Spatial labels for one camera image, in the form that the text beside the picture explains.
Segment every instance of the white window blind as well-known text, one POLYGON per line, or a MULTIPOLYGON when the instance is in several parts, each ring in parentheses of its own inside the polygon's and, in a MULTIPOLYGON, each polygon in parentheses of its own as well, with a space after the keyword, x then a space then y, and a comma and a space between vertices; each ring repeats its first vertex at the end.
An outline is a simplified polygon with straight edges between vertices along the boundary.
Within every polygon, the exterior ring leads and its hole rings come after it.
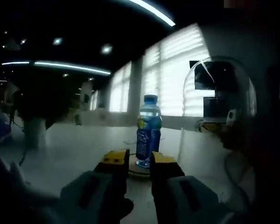
MULTIPOLYGON (((144 94, 159 97, 162 115, 183 115, 183 88, 190 71, 190 61, 209 57, 207 47, 198 26, 191 25, 164 39, 146 51, 142 77, 144 94)), ((203 116, 203 97, 214 92, 195 90, 194 77, 187 83, 192 86, 187 107, 192 115, 203 116)))
POLYGON ((111 82, 110 112, 127 112, 132 63, 114 74, 111 82))
POLYGON ((98 91, 95 91, 94 94, 91 96, 90 101, 90 110, 95 110, 98 104, 98 91))

